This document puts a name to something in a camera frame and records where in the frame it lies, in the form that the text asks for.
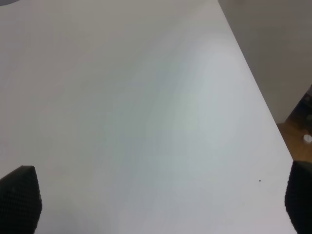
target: wooden floor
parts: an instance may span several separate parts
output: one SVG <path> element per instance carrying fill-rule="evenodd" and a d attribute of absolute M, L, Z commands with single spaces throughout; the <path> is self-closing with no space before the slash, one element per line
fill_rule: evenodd
<path fill-rule="evenodd" d="M 303 142 L 303 135 L 309 132 L 295 122 L 287 120 L 277 125 L 294 160 L 312 162 L 312 144 Z"/>

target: white wall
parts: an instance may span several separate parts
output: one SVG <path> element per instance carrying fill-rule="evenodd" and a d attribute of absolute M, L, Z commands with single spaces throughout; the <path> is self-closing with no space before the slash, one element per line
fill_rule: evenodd
<path fill-rule="evenodd" d="M 312 84 L 312 2 L 219 0 L 276 123 Z"/>

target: white tabletop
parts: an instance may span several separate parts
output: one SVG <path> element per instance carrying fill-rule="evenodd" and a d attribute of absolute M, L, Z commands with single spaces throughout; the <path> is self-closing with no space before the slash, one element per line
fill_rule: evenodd
<path fill-rule="evenodd" d="M 38 234 L 295 233 L 291 156 L 215 0 L 21 0 L 0 31 L 0 173 L 35 165 Z"/>

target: black textured rubber pad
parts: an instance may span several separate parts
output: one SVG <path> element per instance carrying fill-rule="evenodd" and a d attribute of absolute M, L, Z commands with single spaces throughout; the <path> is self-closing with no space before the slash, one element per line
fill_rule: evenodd
<path fill-rule="evenodd" d="M 0 234 L 33 234 L 41 210 L 35 167 L 21 166 L 0 180 Z"/>
<path fill-rule="evenodd" d="M 312 164 L 294 161 L 285 195 L 286 211 L 299 234 L 312 234 Z"/>

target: small white object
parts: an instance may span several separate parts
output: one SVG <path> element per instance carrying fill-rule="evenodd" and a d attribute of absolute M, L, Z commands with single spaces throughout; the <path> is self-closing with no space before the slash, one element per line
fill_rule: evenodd
<path fill-rule="evenodd" d="M 310 143 L 312 142 L 312 136 L 310 136 L 310 135 L 308 135 L 308 134 L 304 135 L 304 136 L 303 136 L 303 141 L 304 141 L 304 143 L 306 143 L 306 144 L 310 144 Z"/>

